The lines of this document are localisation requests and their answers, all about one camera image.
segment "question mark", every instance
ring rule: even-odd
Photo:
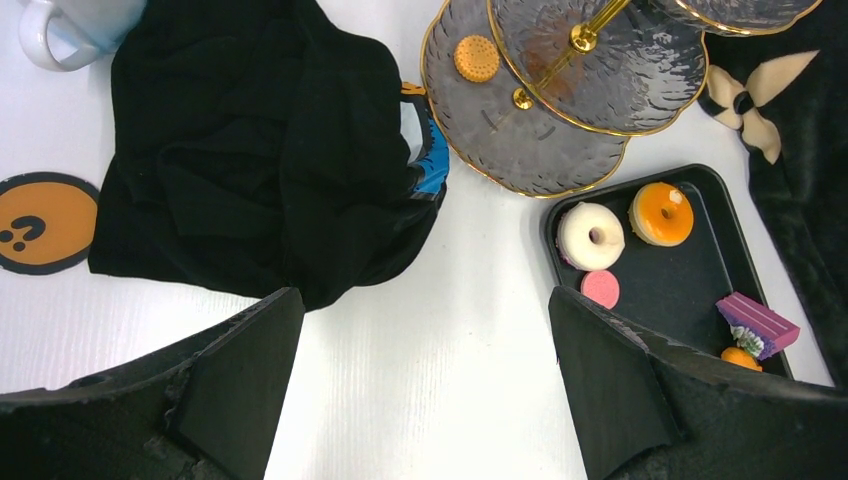
[[[31,242],[37,239],[38,237],[44,235],[44,232],[47,230],[47,224],[44,223],[44,220],[34,215],[18,217],[12,220],[11,226],[15,230],[22,230],[24,228],[28,228],[28,230],[22,235],[22,238],[26,242]],[[9,243],[14,238],[15,234],[10,232],[9,230],[3,230],[2,232],[0,232],[0,242]],[[16,252],[23,252],[26,248],[26,243],[16,242],[14,245],[12,245],[12,248]]]

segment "white ribbon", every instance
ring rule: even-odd
[[[715,119],[734,130],[741,129],[742,141],[762,150],[766,160],[774,164],[780,157],[780,132],[774,123],[760,115],[758,109],[798,78],[818,53],[818,50],[796,53],[763,62],[751,73],[744,86],[723,68],[710,65],[707,88],[712,100],[724,107]],[[739,114],[734,110],[734,104],[745,92],[751,97],[753,108]]]

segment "white table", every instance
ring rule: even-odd
[[[419,82],[441,0],[323,0],[341,28],[375,37]],[[114,149],[109,59],[39,70],[0,0],[0,179],[48,170],[100,185]],[[726,181],[769,304],[802,328],[797,379],[830,385],[791,284],[746,188],[736,134],[697,107],[630,143],[608,184],[687,163]],[[524,198],[454,159],[449,193],[413,265],[306,316],[267,478],[584,478],[549,334],[553,271],[539,237],[552,201]],[[112,367],[216,324],[253,300],[201,288],[0,271],[0,392]]]

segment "white donut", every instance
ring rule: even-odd
[[[597,203],[579,203],[559,222],[557,246],[574,268],[606,270],[624,251],[624,229],[618,217]]]

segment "gray glass plate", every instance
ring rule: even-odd
[[[495,40],[528,89],[567,121],[618,135],[669,126],[700,93],[707,71],[703,32],[633,0],[604,27],[598,46],[540,80],[569,33],[605,4],[598,0],[488,0]]]
[[[678,22],[724,36],[782,32],[821,3],[821,0],[652,1]]]
[[[453,52],[475,34],[492,39],[486,2],[451,0],[424,40],[422,77],[433,116],[457,154],[495,182],[534,197],[584,190],[610,176],[628,137],[580,129],[539,102],[516,108],[512,93],[521,84],[503,64],[486,83],[464,79]]]

